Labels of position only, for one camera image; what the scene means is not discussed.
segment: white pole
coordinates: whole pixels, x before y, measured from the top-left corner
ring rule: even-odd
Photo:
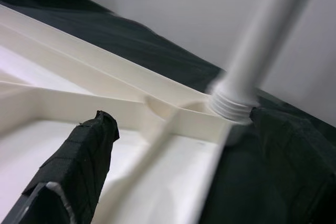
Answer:
[[[279,48],[300,1],[264,0],[227,74],[213,85],[209,106],[217,114],[240,124],[249,122],[250,111],[258,104],[255,86]]]

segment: black padded grip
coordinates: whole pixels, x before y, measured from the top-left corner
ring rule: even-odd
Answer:
[[[98,111],[94,119],[75,127],[63,145],[46,160],[23,195],[30,195],[39,183],[61,185],[77,223],[90,223],[107,172],[113,142],[119,138],[117,122]]]

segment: white plastic tray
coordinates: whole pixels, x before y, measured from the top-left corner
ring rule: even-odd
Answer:
[[[231,127],[207,95],[6,7],[0,17],[0,221],[75,125],[104,110],[120,139],[93,223],[194,223]]]

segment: white wall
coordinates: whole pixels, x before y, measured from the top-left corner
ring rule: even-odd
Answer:
[[[261,0],[93,1],[225,69]],[[336,126],[335,40],[336,0],[311,0],[262,89]]]

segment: white plastic part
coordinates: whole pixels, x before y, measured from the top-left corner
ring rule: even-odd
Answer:
[[[248,123],[256,106],[255,86],[279,50],[283,35],[300,0],[264,0],[251,26],[243,35],[224,77],[214,84],[209,106],[219,115]]]
[[[6,7],[0,17],[0,221],[75,125],[104,110],[120,139],[93,223],[196,223],[232,125],[208,95]]]

